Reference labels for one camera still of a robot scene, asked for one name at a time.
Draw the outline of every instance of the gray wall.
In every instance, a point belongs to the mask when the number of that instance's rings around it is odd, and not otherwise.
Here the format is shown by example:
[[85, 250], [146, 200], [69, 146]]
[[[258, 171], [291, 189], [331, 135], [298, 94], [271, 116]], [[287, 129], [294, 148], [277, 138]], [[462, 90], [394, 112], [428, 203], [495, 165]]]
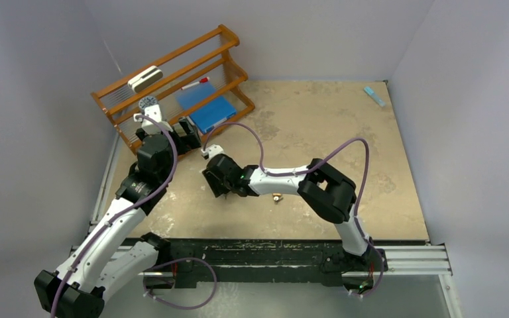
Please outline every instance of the gray wall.
[[390, 91], [466, 317], [509, 317], [509, 1], [436, 0]]
[[122, 72], [223, 23], [251, 78], [389, 78], [433, 0], [86, 0]]
[[45, 317], [32, 281], [83, 238], [113, 129], [89, 93], [116, 80], [83, 1], [0, 1], [0, 317]]

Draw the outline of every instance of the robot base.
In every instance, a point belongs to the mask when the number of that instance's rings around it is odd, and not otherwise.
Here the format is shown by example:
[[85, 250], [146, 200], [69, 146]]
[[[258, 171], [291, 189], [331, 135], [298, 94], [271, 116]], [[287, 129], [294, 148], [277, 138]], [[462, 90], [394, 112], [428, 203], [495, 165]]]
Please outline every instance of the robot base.
[[[134, 244], [127, 239], [123, 245]], [[385, 253], [382, 255], [387, 270]], [[319, 283], [327, 287], [344, 286], [363, 292], [373, 282], [366, 278], [344, 278], [345, 272], [368, 272], [371, 264], [379, 271], [377, 253], [367, 251], [358, 257], [344, 252], [340, 240], [233, 240], [233, 239], [170, 239], [171, 258], [196, 257], [208, 262], [218, 282], [244, 283]], [[159, 272], [171, 273], [167, 266]], [[198, 282], [211, 282], [211, 272], [202, 264], [182, 262], [176, 270], [175, 288], [195, 288]], [[146, 275], [148, 288], [165, 288], [155, 276]]]

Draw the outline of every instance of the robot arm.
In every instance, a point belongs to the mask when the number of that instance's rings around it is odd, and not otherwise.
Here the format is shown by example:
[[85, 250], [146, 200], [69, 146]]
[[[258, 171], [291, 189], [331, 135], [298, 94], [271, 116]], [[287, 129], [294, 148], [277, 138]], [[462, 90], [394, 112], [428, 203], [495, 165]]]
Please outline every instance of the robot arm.
[[[200, 147], [198, 130], [187, 119], [171, 127], [163, 120], [157, 103], [145, 105], [142, 112], [167, 130], [179, 155]], [[170, 178], [175, 162], [167, 136], [156, 125], [144, 121], [136, 135], [142, 140], [137, 162], [131, 166], [98, 226], [55, 271], [43, 270], [34, 281], [42, 308], [57, 317], [99, 317], [105, 302], [131, 278], [170, 260], [170, 243], [148, 233], [125, 255], [110, 261], [124, 239], [166, 193], [163, 189], [154, 194]], [[128, 209], [150, 195], [153, 196], [139, 207]]]
[[[229, 192], [242, 197], [270, 193], [299, 195], [322, 219], [335, 225], [346, 253], [364, 257], [369, 255], [369, 235], [361, 233], [357, 217], [354, 216], [356, 185], [330, 164], [325, 163], [310, 174], [296, 172], [312, 168], [320, 159], [313, 159], [309, 165], [297, 168], [267, 169], [268, 172], [291, 173], [289, 176], [274, 177], [256, 165], [241, 168], [217, 145], [207, 148], [203, 154], [204, 158], [209, 158], [209, 163], [202, 174], [214, 196]], [[319, 185], [325, 182], [323, 189]]]

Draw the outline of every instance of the blue object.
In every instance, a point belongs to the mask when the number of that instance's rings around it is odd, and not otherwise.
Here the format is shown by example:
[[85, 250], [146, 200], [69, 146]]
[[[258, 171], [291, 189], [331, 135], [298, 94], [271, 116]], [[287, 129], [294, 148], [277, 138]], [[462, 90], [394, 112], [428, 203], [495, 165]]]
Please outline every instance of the blue object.
[[[215, 88], [209, 82], [201, 83], [183, 90], [181, 95], [176, 96], [176, 101], [182, 109], [191, 109], [213, 93], [215, 93]], [[235, 108], [223, 96], [219, 96], [190, 114], [190, 119], [202, 134], [207, 134], [215, 125], [230, 119], [236, 114]]]
[[369, 97], [371, 97], [376, 103], [378, 103], [378, 105], [380, 105], [381, 107], [385, 106], [385, 102], [382, 101], [381, 98], [379, 98], [379, 96], [376, 95], [374, 90], [371, 89], [369, 86], [364, 87], [364, 91], [366, 92], [366, 94], [368, 94]]

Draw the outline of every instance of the table surface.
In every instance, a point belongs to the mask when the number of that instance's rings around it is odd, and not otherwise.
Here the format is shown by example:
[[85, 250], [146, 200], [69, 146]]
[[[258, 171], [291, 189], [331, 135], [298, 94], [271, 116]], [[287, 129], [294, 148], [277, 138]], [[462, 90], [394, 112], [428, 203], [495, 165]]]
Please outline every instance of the table surface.
[[[363, 91], [370, 86], [386, 102], [377, 105]], [[370, 170], [361, 201], [364, 229], [375, 239], [428, 239], [422, 210], [383, 82], [248, 81], [241, 89], [256, 105], [242, 123], [253, 128], [264, 145], [267, 168], [287, 168], [324, 158], [347, 139], [361, 136], [370, 145]], [[255, 138], [231, 127], [211, 143], [223, 147], [240, 166], [258, 164]], [[118, 148], [108, 202], [135, 161], [130, 150]], [[320, 219], [301, 197], [213, 197], [197, 153], [178, 162], [167, 194], [131, 233], [154, 232], [162, 237], [225, 239], [338, 239], [335, 227]], [[354, 143], [329, 163], [360, 188], [364, 147]]]

